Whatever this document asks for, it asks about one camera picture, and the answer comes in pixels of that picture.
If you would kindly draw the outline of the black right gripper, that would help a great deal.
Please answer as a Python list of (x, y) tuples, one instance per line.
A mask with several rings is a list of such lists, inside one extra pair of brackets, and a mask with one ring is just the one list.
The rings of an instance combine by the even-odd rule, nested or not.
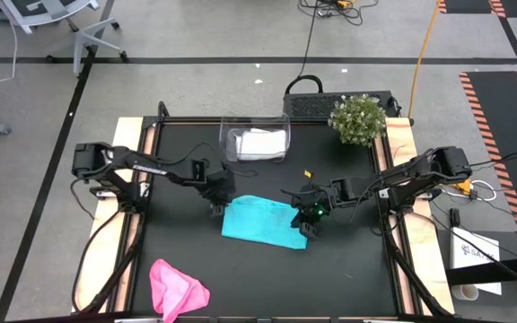
[(292, 228), (300, 227), (300, 234), (307, 239), (317, 239), (317, 224), (331, 214), (331, 203), (326, 187), (306, 184), (298, 192), (291, 192), (291, 207), (297, 210), (291, 221)]

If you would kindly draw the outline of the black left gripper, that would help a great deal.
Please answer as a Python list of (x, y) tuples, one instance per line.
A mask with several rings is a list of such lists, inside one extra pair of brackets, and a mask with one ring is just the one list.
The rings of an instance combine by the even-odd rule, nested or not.
[(236, 192), (234, 174), (228, 168), (222, 168), (206, 175), (206, 183), (197, 185), (199, 194), (209, 200), (211, 217), (224, 216), (226, 207), (232, 202)]

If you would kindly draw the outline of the teal microfiber towel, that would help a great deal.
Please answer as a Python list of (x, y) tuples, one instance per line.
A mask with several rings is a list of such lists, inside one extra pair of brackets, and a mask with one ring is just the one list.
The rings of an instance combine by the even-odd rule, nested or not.
[(291, 227), (298, 211), (260, 196), (238, 196), (225, 208), (222, 236), (287, 249), (307, 249), (307, 239)]

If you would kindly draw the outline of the pink microfiber towel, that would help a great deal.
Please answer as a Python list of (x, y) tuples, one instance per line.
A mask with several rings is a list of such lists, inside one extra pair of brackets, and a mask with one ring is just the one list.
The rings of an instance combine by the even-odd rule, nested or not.
[(173, 323), (179, 314), (199, 310), (210, 301), (209, 290), (197, 279), (157, 259), (149, 272), (153, 309), (163, 323)]

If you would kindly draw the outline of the clear plastic bin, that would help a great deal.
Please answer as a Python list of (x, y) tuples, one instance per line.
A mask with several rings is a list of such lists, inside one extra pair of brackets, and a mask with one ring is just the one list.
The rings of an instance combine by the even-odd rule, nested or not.
[(225, 157), (230, 162), (245, 162), (236, 157), (235, 136), (240, 135), (244, 130), (259, 128), (268, 131), (284, 130), (287, 132), (287, 150), (291, 142), (290, 118), (285, 114), (270, 117), (242, 117), (242, 116), (223, 116), (220, 124), (219, 145)]

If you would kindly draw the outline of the light wooden board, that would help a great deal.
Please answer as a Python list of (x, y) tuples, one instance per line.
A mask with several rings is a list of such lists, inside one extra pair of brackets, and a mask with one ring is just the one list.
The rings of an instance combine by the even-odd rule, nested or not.
[[(136, 150), (140, 142), (142, 125), (142, 117), (120, 118), (110, 143)], [(89, 305), (114, 270), (124, 218), (125, 215), (122, 213), (114, 217), (87, 249), (74, 294), (74, 300), (80, 310)]]
[[(387, 136), (394, 166), (418, 155), (408, 118), (387, 118)], [(418, 198), (414, 212), (404, 217), (414, 270), (438, 303), (455, 313), (445, 274), (436, 226), (427, 201)]]

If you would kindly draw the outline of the black perforated computer case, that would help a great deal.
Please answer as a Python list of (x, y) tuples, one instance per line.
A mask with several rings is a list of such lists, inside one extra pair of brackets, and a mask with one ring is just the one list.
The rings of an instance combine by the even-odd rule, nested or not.
[[(364, 92), (323, 92), (323, 93), (296, 93), (284, 96), (285, 114), (291, 118), (329, 118), (335, 108), (335, 103), (342, 101), (342, 97), (362, 96)], [(389, 118), (401, 116), (401, 106), (391, 95), (390, 91), (367, 92), (369, 97), (378, 101), (378, 105), (385, 110)]]

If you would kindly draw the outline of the green potted plant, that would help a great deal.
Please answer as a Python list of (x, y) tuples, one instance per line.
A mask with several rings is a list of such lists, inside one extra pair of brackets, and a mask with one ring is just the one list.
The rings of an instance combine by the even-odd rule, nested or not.
[(328, 125), (338, 132), (342, 144), (370, 147), (386, 134), (386, 113), (379, 99), (366, 93), (342, 95), (334, 102)]

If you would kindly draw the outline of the yellow power adapter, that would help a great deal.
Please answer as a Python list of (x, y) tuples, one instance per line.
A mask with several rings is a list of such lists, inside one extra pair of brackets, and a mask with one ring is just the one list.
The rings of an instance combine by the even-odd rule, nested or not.
[(445, 194), (450, 196), (470, 196), (471, 194), (471, 181), (466, 179), (460, 183), (454, 184), (441, 184), (438, 188)]

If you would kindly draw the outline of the white printed box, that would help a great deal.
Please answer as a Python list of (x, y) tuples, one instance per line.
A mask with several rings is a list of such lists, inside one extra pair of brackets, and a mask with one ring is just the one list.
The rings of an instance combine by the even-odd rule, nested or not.
[(500, 259), (498, 240), (471, 233), (458, 227), (451, 229), (450, 252), (451, 269), (491, 263), (492, 260), (485, 254), (495, 260)]

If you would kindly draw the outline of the beige tape roll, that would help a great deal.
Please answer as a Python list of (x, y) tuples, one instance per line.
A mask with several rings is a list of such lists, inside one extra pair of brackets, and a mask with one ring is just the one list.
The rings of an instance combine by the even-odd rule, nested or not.
[(475, 301), (479, 297), (479, 290), (474, 284), (459, 284), (451, 288), (452, 295), (461, 301)]

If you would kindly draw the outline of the black flat bar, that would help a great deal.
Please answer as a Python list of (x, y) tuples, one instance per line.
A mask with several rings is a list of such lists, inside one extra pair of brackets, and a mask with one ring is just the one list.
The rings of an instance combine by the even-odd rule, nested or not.
[(450, 285), (517, 281), (517, 259), (448, 269), (446, 276)]

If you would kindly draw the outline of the black mat orange stripes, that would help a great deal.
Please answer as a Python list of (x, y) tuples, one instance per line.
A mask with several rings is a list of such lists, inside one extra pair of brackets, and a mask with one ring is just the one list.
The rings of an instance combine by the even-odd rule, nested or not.
[(438, 8), (440, 13), (492, 13), (502, 18), (517, 18), (517, 0), (440, 0)]
[(461, 72), (460, 82), (517, 226), (517, 72)]

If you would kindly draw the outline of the white office chair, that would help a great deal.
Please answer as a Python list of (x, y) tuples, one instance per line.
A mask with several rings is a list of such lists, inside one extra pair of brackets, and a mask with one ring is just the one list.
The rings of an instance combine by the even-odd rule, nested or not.
[(78, 75), (81, 70), (80, 65), (83, 58), (83, 50), (86, 49), (89, 53), (92, 53), (92, 46), (96, 46), (97, 48), (110, 48), (117, 51), (122, 62), (127, 63), (127, 52), (123, 48), (96, 36), (97, 32), (103, 31), (109, 26), (114, 30), (118, 30), (120, 25), (115, 18), (101, 20), (100, 22), (83, 28), (79, 28), (72, 21), (72, 16), (86, 8), (98, 11), (101, 6), (98, 0), (0, 0), (0, 22), (8, 22), (10, 24), (14, 42), (13, 70), (8, 79), (11, 80), (15, 76), (18, 51), (16, 27), (19, 27), (26, 34), (32, 34), (39, 26), (62, 21), (67, 22), (71, 31), (70, 37), (48, 48), (45, 61), (48, 63), (56, 63), (57, 59), (53, 56), (53, 53), (72, 45), (74, 50), (73, 72), (75, 75)]

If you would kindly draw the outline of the black frame strut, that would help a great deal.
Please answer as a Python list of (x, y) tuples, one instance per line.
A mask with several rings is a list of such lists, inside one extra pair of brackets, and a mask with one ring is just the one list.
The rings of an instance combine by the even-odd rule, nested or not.
[(392, 236), (392, 227), (390, 226), (391, 213), (387, 212), (379, 220), (379, 228), (382, 230), (382, 235), (386, 241), (387, 250), (391, 253), (396, 263), (401, 267), (403, 273), (406, 275), (410, 286), (415, 290), (417, 296), (424, 302), (425, 306), (430, 310), (433, 316), (447, 316), (451, 313), (447, 311), (427, 290), (425, 284), (418, 277), (413, 267), (405, 258), (401, 249), (396, 245)]
[[(74, 300), (74, 294), (87, 249), (90, 247), (91, 242), (98, 233), (119, 213), (125, 215), (125, 218), (118, 242), (118, 253), (114, 270), (107, 282), (102, 286), (101, 290), (95, 295), (89, 305), (80, 310)], [(145, 215), (143, 213), (131, 214), (120, 210), (117, 210), (112, 215), (109, 215), (106, 211), (98, 210), (95, 212), (95, 215), (96, 218), (92, 223), (91, 236), (83, 247), (83, 254), (81, 255), (75, 273), (74, 284), (71, 292), (73, 312), (76, 314), (95, 314), (102, 312), (126, 311), (129, 306), (128, 294), (130, 293), (130, 288), (135, 279), (135, 262), (141, 251), (141, 239), (143, 235)]]

